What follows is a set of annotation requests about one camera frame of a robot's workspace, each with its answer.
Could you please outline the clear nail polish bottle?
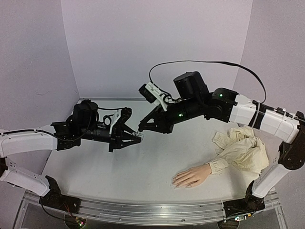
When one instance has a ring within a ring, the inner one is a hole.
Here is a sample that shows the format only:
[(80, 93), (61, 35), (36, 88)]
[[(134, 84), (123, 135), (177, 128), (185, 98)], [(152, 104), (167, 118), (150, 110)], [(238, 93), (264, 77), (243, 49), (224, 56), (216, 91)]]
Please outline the clear nail polish bottle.
[(132, 135), (140, 138), (141, 141), (144, 139), (144, 134), (142, 132), (134, 132)]

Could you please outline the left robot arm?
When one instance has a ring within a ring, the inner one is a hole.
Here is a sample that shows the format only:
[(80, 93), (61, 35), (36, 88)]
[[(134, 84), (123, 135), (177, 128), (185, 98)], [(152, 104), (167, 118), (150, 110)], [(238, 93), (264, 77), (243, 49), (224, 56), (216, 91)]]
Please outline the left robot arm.
[(114, 109), (114, 114), (99, 120), (98, 105), (91, 100), (76, 104), (63, 122), (54, 122), (37, 129), (23, 129), (0, 134), (1, 181), (29, 190), (45, 198), (53, 208), (64, 205), (64, 197), (54, 178), (42, 177), (18, 167), (8, 157), (30, 151), (62, 151), (80, 146), (81, 141), (108, 143), (109, 152), (139, 144), (143, 135), (126, 125), (132, 115), (128, 107)]

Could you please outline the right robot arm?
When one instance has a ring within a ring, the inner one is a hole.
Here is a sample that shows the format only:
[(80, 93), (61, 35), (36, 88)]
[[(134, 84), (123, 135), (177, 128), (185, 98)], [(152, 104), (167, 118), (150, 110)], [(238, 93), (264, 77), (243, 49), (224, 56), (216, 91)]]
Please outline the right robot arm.
[(275, 109), (226, 88), (210, 92), (199, 72), (184, 73), (173, 82), (180, 95), (177, 101), (152, 82), (140, 87), (139, 93), (149, 103), (156, 105), (140, 121), (140, 132), (148, 130), (170, 134), (175, 124), (203, 116), (206, 120), (246, 125), (281, 139), (278, 161), (268, 166), (250, 186), (251, 195), (257, 198), (264, 198), (286, 174), (304, 165), (303, 113), (293, 114), (282, 108)]

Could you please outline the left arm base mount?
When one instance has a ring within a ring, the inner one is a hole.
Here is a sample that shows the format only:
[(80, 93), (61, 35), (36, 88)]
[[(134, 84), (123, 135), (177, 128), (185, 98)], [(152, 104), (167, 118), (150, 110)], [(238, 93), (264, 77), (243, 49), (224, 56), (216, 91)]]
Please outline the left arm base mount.
[(39, 203), (53, 209), (78, 213), (81, 200), (77, 197), (67, 196), (61, 193), (57, 181), (50, 177), (45, 177), (49, 183), (49, 191), (43, 197), (40, 197)]

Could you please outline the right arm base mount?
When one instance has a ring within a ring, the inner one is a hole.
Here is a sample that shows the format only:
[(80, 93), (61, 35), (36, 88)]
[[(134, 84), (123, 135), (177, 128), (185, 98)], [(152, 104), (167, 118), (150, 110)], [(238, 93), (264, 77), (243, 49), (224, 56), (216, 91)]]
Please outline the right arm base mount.
[(264, 198), (258, 198), (252, 194), (253, 184), (254, 181), (249, 184), (244, 198), (224, 202), (226, 219), (233, 219), (265, 209)]

